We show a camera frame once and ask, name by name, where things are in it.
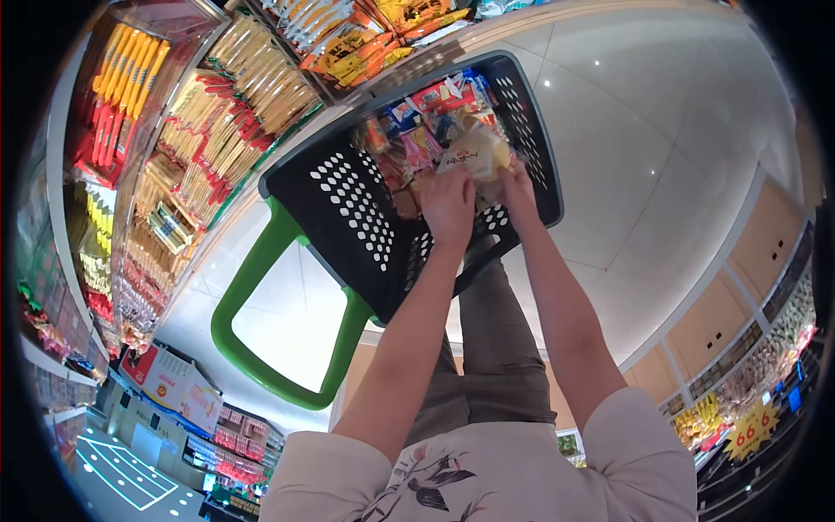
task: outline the gray pants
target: gray pants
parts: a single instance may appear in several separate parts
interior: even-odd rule
[[[470,423],[554,424],[557,414],[550,407],[545,365],[501,263],[485,268],[458,302],[464,375],[458,375],[444,334],[438,363],[405,447]]]

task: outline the floral shirt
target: floral shirt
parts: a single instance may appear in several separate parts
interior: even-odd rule
[[[693,457],[639,388],[611,394],[583,432],[588,468],[545,423],[477,423],[402,451],[332,433],[290,435],[261,522],[696,520]]]

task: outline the green basket handle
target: green basket handle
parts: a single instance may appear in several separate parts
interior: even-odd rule
[[[270,207],[270,222],[240,264],[232,283],[212,314],[212,340],[229,362],[267,391],[302,408],[320,410],[332,403],[337,395],[337,390],[348,372],[354,350],[357,349],[362,330],[373,311],[352,288],[342,288],[348,301],[319,393],[312,392],[281,375],[246,347],[232,331],[232,319],[293,241],[298,241],[303,246],[310,244],[296,220],[275,196],[267,198],[266,204]]]

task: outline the white tile floor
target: white tile floor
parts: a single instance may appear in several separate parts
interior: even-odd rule
[[[534,88],[565,205],[551,234],[622,362],[706,269],[758,163],[799,198],[787,91],[745,23],[686,10],[574,18],[479,53],[496,48],[516,55]],[[227,400],[289,429],[324,429],[326,413],[291,407],[230,370],[208,336],[217,297],[264,222],[259,205],[192,281],[158,336],[200,359]],[[503,263],[541,343],[522,252]],[[333,280],[294,248],[235,319],[235,330],[274,367],[314,386],[343,306]],[[457,300],[448,331],[461,340]]]

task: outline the shopping basket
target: shopping basket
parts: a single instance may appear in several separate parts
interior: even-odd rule
[[[522,66],[512,54],[493,51],[451,64],[367,101],[297,146],[261,177],[259,191],[271,219],[220,299],[211,333],[218,350],[262,387],[303,408],[325,408],[342,384],[366,322],[387,323],[412,289],[432,250],[432,233],[423,219],[402,220],[397,215],[377,165],[364,150],[354,148],[351,131],[364,114],[376,114],[467,68],[487,79],[498,100],[493,110],[504,122],[511,144],[529,158],[540,219],[547,226],[562,219],[562,195],[548,133]],[[458,276],[455,295],[489,262],[519,244],[501,205],[475,216],[470,246],[488,235],[496,244]],[[232,331],[232,318],[293,241],[309,248],[347,295],[318,392],[268,366]]]

